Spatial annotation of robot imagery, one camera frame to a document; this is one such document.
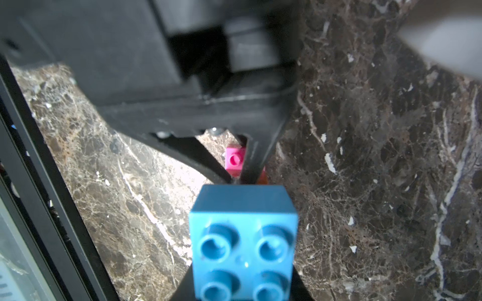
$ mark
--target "marble surface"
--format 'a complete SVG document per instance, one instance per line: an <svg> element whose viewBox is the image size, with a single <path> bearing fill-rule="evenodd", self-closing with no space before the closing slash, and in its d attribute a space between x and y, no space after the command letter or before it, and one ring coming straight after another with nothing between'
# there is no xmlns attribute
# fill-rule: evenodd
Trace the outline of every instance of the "marble surface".
<svg viewBox="0 0 482 301"><path fill-rule="evenodd" d="M414 0L301 4L298 106L267 169L314 299L481 300L480 83L395 37ZM15 75L119 296L168 300L206 179L109 128L65 66ZM219 160L233 140L201 139Z"/></svg>

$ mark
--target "black metal edge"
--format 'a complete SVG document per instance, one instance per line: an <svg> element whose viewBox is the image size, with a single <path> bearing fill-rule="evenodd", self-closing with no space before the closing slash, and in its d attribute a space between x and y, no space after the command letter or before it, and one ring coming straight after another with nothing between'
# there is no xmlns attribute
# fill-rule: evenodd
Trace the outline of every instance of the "black metal edge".
<svg viewBox="0 0 482 301"><path fill-rule="evenodd" d="M54 158L45 144L42 133L32 117L32 113L28 108L15 77L13 76L10 66L1 56L0 77L0 97L3 100L10 118L17 128L25 149L29 152L33 167L35 168L43 187L45 187L50 200L52 200L60 222L65 228L75 250L75 254L73 255L78 259L83 271L80 270L80 267L78 267L78 270L81 274L84 272L86 275L86 279L84 279L84 281L86 281L84 283L86 286L85 289L92 286L94 290L91 292L89 299L98 299L100 301L119 300L87 228L85 227L82 218L77 211L77 207L64 183L62 175L57 168ZM14 179L12 171L15 167L8 168L7 164L5 164L5 167L12 179ZM20 184L21 180L22 176L17 177L16 185L23 185ZM38 202L41 202L38 193L37 197L34 197L32 200L35 199L38 200Z"/></svg>
<svg viewBox="0 0 482 301"><path fill-rule="evenodd" d="M154 134L138 134L133 137L140 142L194 168L214 184L230 184L231 175L219 164L204 145L195 137L160 139Z"/></svg>
<svg viewBox="0 0 482 301"><path fill-rule="evenodd" d="M47 208L49 200L44 193L44 188L41 187L41 181L37 174L29 170L29 164L22 156L24 151L19 149L22 145L18 146L9 132L10 121L5 106L1 102L0 160L20 195L16 203L17 208L22 210L23 217L35 235L37 244L44 250L44 256L51 260L52 270L57 272L57 280L64 285L64 292L73 300L92 300L80 271Z"/></svg>
<svg viewBox="0 0 482 301"><path fill-rule="evenodd" d="M290 301L314 301L295 267L291 276Z"/></svg>
<svg viewBox="0 0 482 301"><path fill-rule="evenodd" d="M236 138L236 141L238 141L241 147L246 147L246 145L248 144L248 138L246 138L246 136L238 135L238 134L232 134L232 135L234 136L234 138Z"/></svg>
<svg viewBox="0 0 482 301"><path fill-rule="evenodd" d="M22 236L30 254L32 255L35 263L37 264L40 272L45 278L45 282L49 286L50 291L54 295L57 301L69 301L71 298L64 294L65 285L57 281L58 272L52 270L51 260L44 256L46 250L44 246L37 244L34 239L34 234L28 226L27 219L23 216L20 208L17 207L14 200L14 196L10 193L7 184L0 177L0 201L3 201L4 206L7 209L8 214L13 220L18 232Z"/></svg>
<svg viewBox="0 0 482 301"><path fill-rule="evenodd" d="M273 153L277 141L284 132L296 100L296 92L287 97L277 108L276 118L269 118L264 127L256 125L245 126L245 136L248 138L246 153L242 165L240 184L256 184L266 166L269 156Z"/></svg>

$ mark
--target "lego brick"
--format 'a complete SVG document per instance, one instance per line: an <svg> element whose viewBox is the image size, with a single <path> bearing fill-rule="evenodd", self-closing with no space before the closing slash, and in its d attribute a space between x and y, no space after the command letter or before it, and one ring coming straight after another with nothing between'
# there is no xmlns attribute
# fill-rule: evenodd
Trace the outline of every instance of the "lego brick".
<svg viewBox="0 0 482 301"><path fill-rule="evenodd" d="M226 147L226 155L224 157L224 169L233 177L237 178L241 175L246 147L230 144ZM266 168L263 168L257 184L268 184L266 176Z"/></svg>
<svg viewBox="0 0 482 301"><path fill-rule="evenodd" d="M282 186L203 186L189 214L196 298L288 300L297 225Z"/></svg>

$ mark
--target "black frame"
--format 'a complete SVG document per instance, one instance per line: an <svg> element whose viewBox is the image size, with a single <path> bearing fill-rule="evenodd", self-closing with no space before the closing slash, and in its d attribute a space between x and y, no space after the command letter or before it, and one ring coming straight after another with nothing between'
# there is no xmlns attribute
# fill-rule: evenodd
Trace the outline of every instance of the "black frame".
<svg viewBox="0 0 482 301"><path fill-rule="evenodd" d="M6 206L11 215L20 214L19 224L27 226L34 240L31 246L38 246L64 295L60 300L119 300L16 79L1 56L0 100L0 160L20 195L15 201L6 196ZM58 221L49 211L50 200Z"/></svg>
<svg viewBox="0 0 482 301"><path fill-rule="evenodd" d="M49 285L52 294L57 300L68 300L63 293L62 283L59 283L55 277L56 271L51 269L51 262L49 258L44 256L45 250L43 246L36 241L36 234L29 228L29 221L25 218L25 214L16 202L16 197L11 193L8 183L0 177L0 198L7 209L8 214L13 220L18 232L27 245L35 263L42 273L45 281Z"/></svg>

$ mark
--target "screw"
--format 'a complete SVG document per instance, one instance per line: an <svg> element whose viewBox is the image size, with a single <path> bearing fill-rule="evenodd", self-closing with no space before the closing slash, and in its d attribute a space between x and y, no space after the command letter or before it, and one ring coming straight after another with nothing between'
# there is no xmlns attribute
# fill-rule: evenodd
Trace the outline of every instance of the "screw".
<svg viewBox="0 0 482 301"><path fill-rule="evenodd" d="M159 132L156 133L156 136L159 139L166 139L166 138L169 138L171 136L171 133L169 133L167 131L159 131Z"/></svg>
<svg viewBox="0 0 482 301"><path fill-rule="evenodd" d="M208 130L208 133L210 133L212 136L219 136L222 133L224 133L226 129L223 128L212 128Z"/></svg>

